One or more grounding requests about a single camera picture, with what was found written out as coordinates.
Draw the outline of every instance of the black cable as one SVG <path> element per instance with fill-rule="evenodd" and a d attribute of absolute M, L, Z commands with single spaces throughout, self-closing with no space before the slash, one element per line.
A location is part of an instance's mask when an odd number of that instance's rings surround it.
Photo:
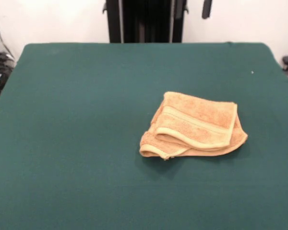
<path fill-rule="evenodd" d="M 9 50 L 9 48 L 5 45 L 2 36 L 1 36 L 1 32 L 0 32 L 0 41 L 2 42 L 4 48 L 6 49 L 6 51 L 14 58 L 13 54 L 11 53 L 11 51 Z"/>

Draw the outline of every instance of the folded towel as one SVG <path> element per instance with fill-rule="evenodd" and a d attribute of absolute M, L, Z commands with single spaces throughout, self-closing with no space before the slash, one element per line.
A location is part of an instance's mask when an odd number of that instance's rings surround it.
<path fill-rule="evenodd" d="M 237 149 L 247 139 L 237 105 L 167 92 L 143 135 L 145 157 L 216 156 Z"/>
<path fill-rule="evenodd" d="M 248 135 L 242 130 L 240 120 L 237 116 L 229 146 L 218 150 L 192 149 L 180 144 L 169 143 L 159 140 L 154 135 L 155 124 L 144 133 L 140 143 L 140 154 L 144 157 L 170 157 L 183 156 L 218 156 L 230 153 L 239 148 L 247 139 Z"/>
<path fill-rule="evenodd" d="M 152 123 L 156 123 L 159 140 L 200 150 L 216 150 L 229 145 L 236 116 L 235 103 L 167 92 Z"/>

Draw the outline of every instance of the green table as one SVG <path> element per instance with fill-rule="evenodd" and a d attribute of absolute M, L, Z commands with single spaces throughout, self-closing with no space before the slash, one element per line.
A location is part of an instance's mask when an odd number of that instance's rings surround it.
<path fill-rule="evenodd" d="M 143 158 L 163 93 L 234 101 L 228 155 Z M 0 98 L 0 230 L 288 230 L 288 79 L 263 44 L 28 45 Z"/>

